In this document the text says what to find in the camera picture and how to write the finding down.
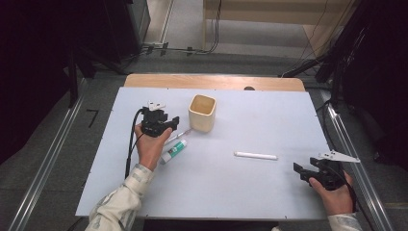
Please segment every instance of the wooden panel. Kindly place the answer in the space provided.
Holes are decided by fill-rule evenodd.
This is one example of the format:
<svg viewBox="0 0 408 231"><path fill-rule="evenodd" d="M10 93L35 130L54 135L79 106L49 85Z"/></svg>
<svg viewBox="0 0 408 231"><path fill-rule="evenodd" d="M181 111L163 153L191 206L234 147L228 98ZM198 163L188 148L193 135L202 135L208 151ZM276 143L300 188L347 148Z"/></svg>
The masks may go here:
<svg viewBox="0 0 408 231"><path fill-rule="evenodd" d="M218 0L204 0L206 19L217 17L218 4ZM223 0L220 19L315 25L325 4L326 0ZM331 25L347 4L344 0L328 1L325 17L319 24Z"/></svg>
<svg viewBox="0 0 408 231"><path fill-rule="evenodd" d="M305 91L301 80L296 78L249 77L239 75L194 74L131 74L125 87L170 89L217 89Z"/></svg>

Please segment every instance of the paper cup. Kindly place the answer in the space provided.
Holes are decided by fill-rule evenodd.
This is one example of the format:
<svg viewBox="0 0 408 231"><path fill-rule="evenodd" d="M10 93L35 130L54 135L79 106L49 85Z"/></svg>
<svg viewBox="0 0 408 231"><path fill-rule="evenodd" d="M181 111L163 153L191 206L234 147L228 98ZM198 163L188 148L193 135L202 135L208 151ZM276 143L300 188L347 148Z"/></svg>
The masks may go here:
<svg viewBox="0 0 408 231"><path fill-rule="evenodd" d="M216 118L216 104L212 97L196 95L189 107L190 127L200 132L210 132Z"/></svg>

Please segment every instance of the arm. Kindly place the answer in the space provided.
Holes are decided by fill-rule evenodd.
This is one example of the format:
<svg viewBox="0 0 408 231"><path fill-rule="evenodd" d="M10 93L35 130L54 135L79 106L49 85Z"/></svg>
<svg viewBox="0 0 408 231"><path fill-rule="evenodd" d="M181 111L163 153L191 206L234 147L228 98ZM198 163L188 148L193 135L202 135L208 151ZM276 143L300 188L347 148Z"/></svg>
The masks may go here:
<svg viewBox="0 0 408 231"><path fill-rule="evenodd" d="M346 172L344 175L345 180L351 185L351 177ZM362 230L353 213L353 201L346 185L334 191L327 191L315 178L310 178L309 183L320 195L333 231Z"/></svg>
<svg viewBox="0 0 408 231"><path fill-rule="evenodd" d="M91 230L130 230L140 200L146 193L153 178L165 141L171 134L171 128L158 138L142 135L140 125L135 127L140 140L137 143L139 163L133 168L123 184L115 191L102 198L89 215L87 231Z"/></svg>

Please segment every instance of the wooden table edge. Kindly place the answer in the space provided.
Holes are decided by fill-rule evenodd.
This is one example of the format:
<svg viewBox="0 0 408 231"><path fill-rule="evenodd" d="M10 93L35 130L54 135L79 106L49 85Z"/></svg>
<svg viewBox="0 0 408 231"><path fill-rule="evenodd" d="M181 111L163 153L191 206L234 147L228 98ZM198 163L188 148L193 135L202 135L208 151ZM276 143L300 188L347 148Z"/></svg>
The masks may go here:
<svg viewBox="0 0 408 231"><path fill-rule="evenodd" d="M297 78L254 77L223 74L130 74L124 87L165 89L215 89L305 91Z"/></svg>

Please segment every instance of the black cable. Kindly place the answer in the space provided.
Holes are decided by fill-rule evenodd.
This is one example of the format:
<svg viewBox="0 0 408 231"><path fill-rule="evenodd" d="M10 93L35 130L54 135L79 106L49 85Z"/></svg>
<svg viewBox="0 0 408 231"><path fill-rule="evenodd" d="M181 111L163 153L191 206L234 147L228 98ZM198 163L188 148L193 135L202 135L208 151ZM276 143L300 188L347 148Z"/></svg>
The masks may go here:
<svg viewBox="0 0 408 231"><path fill-rule="evenodd" d="M347 180L345 180L341 174L339 174L339 172L335 171L332 167L329 166L325 166L325 168L327 168L328 170L330 170L332 173L336 174L340 179L342 179L342 181L347 185L348 188L348 192L350 193L351 196L351 200L353 201L353 212L357 212L357 209L355 208L355 204L357 202L358 207L360 209L360 211L363 213L364 218L366 219L367 223L369 224L370 229L373 231L374 227L372 226L372 223L369 220L369 217L367 216L366 211L363 209L363 206L360 203L360 200L357 197L356 191L354 191L354 189L350 186L350 184L348 184Z"/></svg>
<svg viewBox="0 0 408 231"><path fill-rule="evenodd" d="M337 150L336 145L334 144L330 134L329 130L327 129L327 124L326 124L326 110L328 110L330 104L330 99L326 101L325 106L323 106L323 110L321 112L321 117L323 121L323 133L326 135L326 137L330 140L330 143L332 144L332 149Z"/></svg>
<svg viewBox="0 0 408 231"><path fill-rule="evenodd" d="M348 2L347 6L346 6L347 8L350 6L351 2L352 2L352 1L349 1L349 2ZM336 28L340 25L340 22L342 21L342 19L343 19L343 17L344 17L344 14L345 14L345 11L343 12L342 16L339 18L339 21L338 21L337 24L336 24ZM324 44L322 44L321 46L319 46L318 48L316 48L315 50L313 50L311 53L309 53L303 60L306 60L306 58L308 58L310 55L314 54L317 50L321 49L321 47L323 47L324 45L326 45L328 42L331 42L331 40L332 40L334 37L336 37L336 36L340 33L340 31L341 31L341 30L339 30L339 31L336 33L336 35L330 37L330 39L328 39ZM291 67L289 67L288 70L285 71L285 72L283 72L280 76L281 76L281 77L284 77L286 73L288 73L288 72L290 72L290 71L296 69L297 67L295 67L295 68L293 68L293 67L296 66L296 65L299 63L299 61L297 61L295 64L293 64Z"/></svg>
<svg viewBox="0 0 408 231"><path fill-rule="evenodd" d="M219 19L221 16L221 7L222 7L222 0L219 0L219 4L218 4L218 9L217 9L217 17L216 17L216 38L214 40L214 43L212 45L212 47L210 48L210 50L202 50L202 49L180 49L180 48L162 48L162 47L154 47L151 51L180 51L180 52L185 52L188 54L210 54L212 52L214 52L217 47L218 47L218 42L219 42Z"/></svg>
<svg viewBox="0 0 408 231"><path fill-rule="evenodd" d="M306 90L326 90L326 91L331 91L330 88L327 87L305 87Z"/></svg>
<svg viewBox="0 0 408 231"><path fill-rule="evenodd" d="M125 178L128 177L129 175L129 171L130 171L130 164L131 164L131 156L132 156L132 151L133 148L135 147L136 143L138 142L139 138L143 135L141 134L135 141L135 144L132 147L132 142L133 142L133 136L135 134L135 126L136 126L136 120L138 119L138 116L140 113L142 113L143 109L139 109L136 114L135 117L133 118L133 122L132 122L132 129L131 129L131 133L130 133L130 141L129 141L129 151L128 151L128 158L126 160L126 170L125 170Z"/></svg>
<svg viewBox="0 0 408 231"><path fill-rule="evenodd" d="M212 53L213 51L216 50L217 46L218 46L218 41L219 41L219 18L221 16L221 6L222 6L222 0L219 0L219 4L218 4L218 11L217 11L217 19L216 19L216 40L213 43L213 46L211 47L211 49L209 51L204 51L204 53Z"/></svg>
<svg viewBox="0 0 408 231"><path fill-rule="evenodd" d="M306 51L307 47L309 46L309 41L310 41L310 40L312 39L312 37L315 35L315 30L316 30L317 27L319 26L320 21L321 21L321 19L323 18L323 16L326 14L328 1L329 1L329 0L326 0L326 2L325 2L325 4L324 4L323 13L321 14L321 16L320 16L320 18L319 18L319 20L318 20L318 23L316 24L315 28L313 29L312 36L307 39L305 48L303 49L303 52L302 52L302 54L300 55L300 58L297 60L296 63L294 63L291 67L289 67L289 69L292 69L294 66L297 66L297 65L299 64L299 62L302 61L302 57L303 57L303 55L305 54L305 51Z"/></svg>

